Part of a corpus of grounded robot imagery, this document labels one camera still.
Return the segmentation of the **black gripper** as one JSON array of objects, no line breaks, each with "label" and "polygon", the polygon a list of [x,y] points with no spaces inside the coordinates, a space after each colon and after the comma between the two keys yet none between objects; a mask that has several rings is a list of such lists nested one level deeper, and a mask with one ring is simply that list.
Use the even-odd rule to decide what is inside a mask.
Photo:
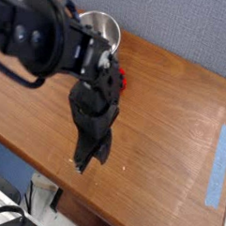
[{"label": "black gripper", "polygon": [[97,74],[92,82],[78,81],[68,95],[78,132],[74,155],[78,173],[84,172],[93,156],[101,164],[106,162],[113,140],[111,126],[119,114],[123,86],[119,61],[111,53],[106,53]]}]

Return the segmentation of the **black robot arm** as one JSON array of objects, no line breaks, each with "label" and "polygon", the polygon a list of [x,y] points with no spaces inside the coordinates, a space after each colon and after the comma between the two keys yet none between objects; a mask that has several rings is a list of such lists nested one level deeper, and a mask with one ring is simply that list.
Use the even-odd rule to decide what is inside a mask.
[{"label": "black robot arm", "polygon": [[110,41],[81,23],[74,3],[0,0],[0,52],[17,58],[37,77],[29,82],[0,63],[0,70],[28,88],[40,88],[59,72],[78,80],[68,94],[78,132],[75,168],[82,173],[92,158],[105,162],[125,77]]}]

